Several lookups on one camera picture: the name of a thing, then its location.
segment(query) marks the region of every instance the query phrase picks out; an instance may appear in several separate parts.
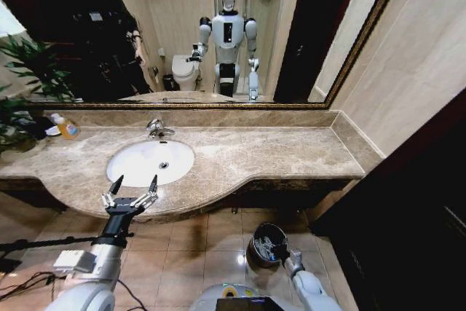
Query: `cable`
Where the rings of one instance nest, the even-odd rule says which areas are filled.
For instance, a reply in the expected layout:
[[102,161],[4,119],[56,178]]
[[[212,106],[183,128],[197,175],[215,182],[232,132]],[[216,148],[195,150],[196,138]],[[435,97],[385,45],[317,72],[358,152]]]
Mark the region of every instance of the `cable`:
[[126,288],[126,290],[128,291],[128,293],[130,293],[130,295],[133,297],[133,299],[136,300],[136,301],[139,303],[139,305],[140,305],[140,306],[133,307],[132,309],[129,309],[128,311],[137,310],[137,309],[141,309],[141,310],[144,310],[144,311],[148,311],[148,310],[146,309],[146,307],[144,306],[143,302],[142,302],[141,300],[139,300],[138,298],[136,298],[136,296],[132,293],[132,291],[130,290],[130,288],[129,288],[126,284],[124,284],[124,283],[122,282],[122,280],[118,280],[118,282],[119,282],[122,286],[124,286],[124,287]]
[[[46,276],[46,277],[40,278],[39,280],[35,280],[33,283],[29,284],[34,279],[36,279],[36,278],[38,278],[40,276]],[[0,289],[0,291],[4,291],[6,289],[14,288],[11,291],[1,295],[0,296],[0,302],[4,301],[5,299],[8,299],[9,297],[11,297],[13,295],[21,294],[22,292],[27,291],[28,289],[32,288],[33,286],[35,286],[36,284],[38,284],[38,283],[40,283],[40,282],[42,282],[44,280],[46,280],[46,283],[45,283],[46,286],[48,286],[50,283],[52,284],[51,299],[53,301],[53,299],[55,297],[55,295],[54,295],[55,294],[55,280],[56,279],[64,279],[64,278],[65,277],[58,277],[53,272],[36,272],[27,281],[25,281],[24,283],[14,284],[14,285],[7,286],[7,287],[4,287],[4,288]]]

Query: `bottle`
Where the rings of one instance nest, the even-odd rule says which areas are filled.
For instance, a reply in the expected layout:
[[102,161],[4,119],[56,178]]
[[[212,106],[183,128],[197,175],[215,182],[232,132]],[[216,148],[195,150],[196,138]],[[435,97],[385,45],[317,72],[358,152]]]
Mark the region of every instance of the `bottle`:
[[61,135],[67,140],[73,140],[79,134],[79,128],[67,120],[63,118],[58,113],[52,114],[53,122],[57,125],[58,129],[61,132]]

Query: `gold mirror frame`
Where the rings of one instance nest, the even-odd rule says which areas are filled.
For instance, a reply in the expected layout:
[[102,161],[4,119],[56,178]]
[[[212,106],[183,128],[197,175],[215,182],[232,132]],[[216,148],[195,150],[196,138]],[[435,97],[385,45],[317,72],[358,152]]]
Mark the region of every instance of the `gold mirror frame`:
[[110,103],[28,103],[30,110],[77,110],[77,109],[124,109],[124,110],[157,110],[157,109],[329,109],[336,94],[344,83],[344,80],[351,72],[359,54],[364,48],[380,16],[382,15],[389,0],[376,0],[368,13],[362,28],[359,31],[348,56],[345,58],[343,66],[336,76],[333,85],[322,103],[275,103],[275,102],[255,102],[255,103],[151,103],[151,102],[110,102]]

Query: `man in black jacket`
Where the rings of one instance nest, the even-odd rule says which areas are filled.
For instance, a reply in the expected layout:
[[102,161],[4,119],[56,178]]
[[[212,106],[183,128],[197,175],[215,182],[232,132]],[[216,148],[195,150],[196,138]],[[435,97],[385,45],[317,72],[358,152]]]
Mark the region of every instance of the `man in black jacket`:
[[112,101],[132,96],[135,90],[140,94],[151,92],[139,66],[144,66],[146,60],[138,24],[123,0],[67,3],[75,42],[87,65],[99,76],[92,82],[91,98]]

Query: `tile floor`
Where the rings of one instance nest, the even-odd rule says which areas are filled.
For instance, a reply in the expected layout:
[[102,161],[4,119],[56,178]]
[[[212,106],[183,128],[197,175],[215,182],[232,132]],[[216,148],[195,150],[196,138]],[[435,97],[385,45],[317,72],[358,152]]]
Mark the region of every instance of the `tile floor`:
[[[331,244],[311,235],[304,215],[296,212],[242,209],[232,214],[224,209],[169,224],[135,223],[131,226],[135,236],[129,239],[122,256],[120,278],[153,311],[188,310],[204,288],[223,282],[246,283],[264,294],[300,305],[282,267],[259,269],[245,259],[252,232],[264,221],[283,228],[291,246],[303,251],[304,266],[320,278],[329,295],[344,302],[345,310],[357,309]],[[68,210],[54,217],[36,240],[93,236],[103,225],[104,220]],[[88,246],[79,243],[67,248]],[[14,274],[4,277],[0,288],[21,283],[37,271],[50,271],[62,249],[64,246],[27,251],[23,263]],[[117,311],[137,306],[120,284],[115,296]],[[0,302],[0,311],[43,310],[50,300],[51,286],[43,286]]]

